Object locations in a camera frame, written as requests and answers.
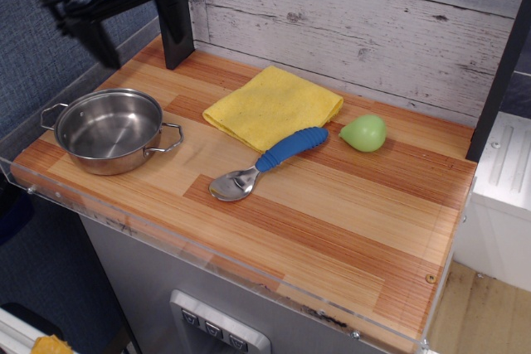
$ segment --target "white wooden wall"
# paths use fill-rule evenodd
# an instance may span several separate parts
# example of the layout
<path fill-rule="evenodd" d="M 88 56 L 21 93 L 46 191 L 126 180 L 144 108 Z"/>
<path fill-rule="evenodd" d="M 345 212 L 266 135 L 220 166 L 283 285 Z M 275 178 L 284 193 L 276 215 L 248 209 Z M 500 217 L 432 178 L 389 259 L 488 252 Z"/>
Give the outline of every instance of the white wooden wall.
<path fill-rule="evenodd" d="M 190 0 L 190 9 L 199 50 L 475 126 L 520 1 Z"/>

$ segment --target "metal screw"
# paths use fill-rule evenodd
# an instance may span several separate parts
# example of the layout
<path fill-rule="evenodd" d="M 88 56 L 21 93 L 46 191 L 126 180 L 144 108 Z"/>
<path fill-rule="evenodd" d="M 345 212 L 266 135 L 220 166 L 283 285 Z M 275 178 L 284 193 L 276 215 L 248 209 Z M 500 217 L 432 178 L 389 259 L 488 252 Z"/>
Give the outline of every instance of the metal screw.
<path fill-rule="evenodd" d="M 437 277 L 433 274 L 428 274 L 426 276 L 426 281 L 429 283 L 429 284 L 434 284 L 436 281 L 437 281 Z"/>

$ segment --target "pot rim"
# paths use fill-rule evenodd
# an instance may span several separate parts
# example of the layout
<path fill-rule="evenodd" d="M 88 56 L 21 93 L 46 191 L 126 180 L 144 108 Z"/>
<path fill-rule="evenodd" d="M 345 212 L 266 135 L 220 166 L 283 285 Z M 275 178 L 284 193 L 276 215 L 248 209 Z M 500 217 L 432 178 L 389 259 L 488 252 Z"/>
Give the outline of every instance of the pot rim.
<path fill-rule="evenodd" d="M 74 112 L 76 110 L 76 107 L 80 106 L 81 104 L 84 104 L 87 100 L 93 99 L 93 98 L 97 98 L 97 97 L 101 97 L 101 96 L 108 95 L 108 94 L 137 95 L 139 97 L 143 97 L 144 99 L 148 100 L 156 108 L 156 110 L 158 111 L 158 121 L 157 121 L 158 128 L 157 128 L 157 131 L 149 138 L 149 140 L 146 140 L 144 143 L 139 145 L 137 148 L 129 151 L 128 153 L 123 153 L 123 154 L 117 155 L 115 157 L 93 158 L 93 157 L 87 157 L 87 156 L 80 155 L 78 153 L 72 152 L 70 149 L 68 149 L 66 147 L 66 145 L 63 143 L 62 137 L 60 136 L 61 122 L 64 121 L 64 119 L 67 117 L 67 115 L 69 113 Z M 153 140 L 160 133 L 162 125 L 163 125 L 163 110 L 162 110 L 160 104 L 157 102 L 157 100 L 154 99 L 151 95 L 148 95 L 147 93 L 144 93 L 142 91 L 135 90 L 135 89 L 106 89 L 106 90 L 94 91 L 94 92 L 89 93 L 87 95 L 83 95 L 80 98 L 75 99 L 70 104 L 68 104 L 66 106 L 66 108 L 63 109 L 61 111 L 61 113 L 59 114 L 59 116 L 57 117 L 57 121 L 55 123 L 55 128 L 54 128 L 54 135 L 56 137 L 57 143 L 61 146 L 61 148 L 63 148 L 70 155 L 72 155 L 72 156 L 74 156 L 76 158 L 86 159 L 86 160 L 93 160 L 93 161 L 110 161 L 110 160 L 113 160 L 113 159 L 119 159 L 119 158 L 127 157 L 128 155 L 130 155 L 132 153 L 136 153 L 137 151 L 139 151 L 139 150 L 145 148 L 147 145 L 151 144 L 151 142 L 153 142 Z"/>

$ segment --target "yellow towel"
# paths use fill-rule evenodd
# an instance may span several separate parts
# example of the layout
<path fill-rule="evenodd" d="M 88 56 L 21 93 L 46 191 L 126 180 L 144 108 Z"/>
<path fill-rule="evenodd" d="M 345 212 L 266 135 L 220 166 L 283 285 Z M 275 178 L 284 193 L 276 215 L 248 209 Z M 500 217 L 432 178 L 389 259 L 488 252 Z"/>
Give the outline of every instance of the yellow towel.
<path fill-rule="evenodd" d="M 269 66 L 202 116 L 260 153 L 297 130 L 322 127 L 343 97 L 290 72 Z"/>

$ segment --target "button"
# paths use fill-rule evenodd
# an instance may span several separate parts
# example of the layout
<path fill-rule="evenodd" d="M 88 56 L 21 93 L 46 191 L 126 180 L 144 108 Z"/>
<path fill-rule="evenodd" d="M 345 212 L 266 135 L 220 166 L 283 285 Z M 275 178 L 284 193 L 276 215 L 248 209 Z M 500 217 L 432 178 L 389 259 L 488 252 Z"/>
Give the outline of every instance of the button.
<path fill-rule="evenodd" d="M 239 337 L 229 335 L 229 342 L 231 343 L 231 346 L 237 348 L 241 352 L 247 352 L 247 342 L 245 340 L 241 340 Z"/>
<path fill-rule="evenodd" d="M 214 336 L 216 339 L 223 340 L 223 331 L 220 327 L 217 327 L 213 323 L 205 322 L 205 329 L 210 336 Z"/>
<path fill-rule="evenodd" d="M 183 317 L 186 322 L 188 322 L 190 325 L 193 325 L 194 327 L 199 326 L 199 318 L 197 317 L 196 314 L 190 313 L 184 308 L 181 309 L 181 311 L 183 312 Z"/>

